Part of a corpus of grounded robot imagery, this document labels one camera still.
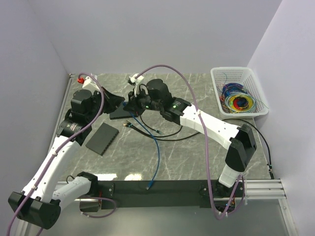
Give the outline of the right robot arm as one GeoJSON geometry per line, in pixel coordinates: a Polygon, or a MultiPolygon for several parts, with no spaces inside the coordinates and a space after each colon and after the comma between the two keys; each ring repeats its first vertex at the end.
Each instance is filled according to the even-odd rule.
{"type": "Polygon", "coordinates": [[[246,124],[229,124],[172,96],[162,79],[153,79],[147,84],[143,84],[143,79],[137,75],[129,77],[133,91],[128,94],[124,110],[134,115],[141,115],[145,110],[158,111],[165,120],[198,131],[224,147],[227,150],[225,166],[216,186],[220,195],[228,196],[257,149],[252,129],[246,124]]]}

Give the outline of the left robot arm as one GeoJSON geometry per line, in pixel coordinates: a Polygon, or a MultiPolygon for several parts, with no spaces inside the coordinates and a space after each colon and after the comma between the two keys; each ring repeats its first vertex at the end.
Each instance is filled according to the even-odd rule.
{"type": "Polygon", "coordinates": [[[55,187],[67,163],[92,131],[92,124],[103,113],[117,110],[124,100],[105,88],[95,92],[81,89],[74,93],[71,107],[60,123],[42,165],[21,192],[12,192],[8,198],[14,219],[50,229],[72,201],[83,195],[89,198],[99,196],[98,178],[87,172],[79,173],[58,190],[55,187]]]}

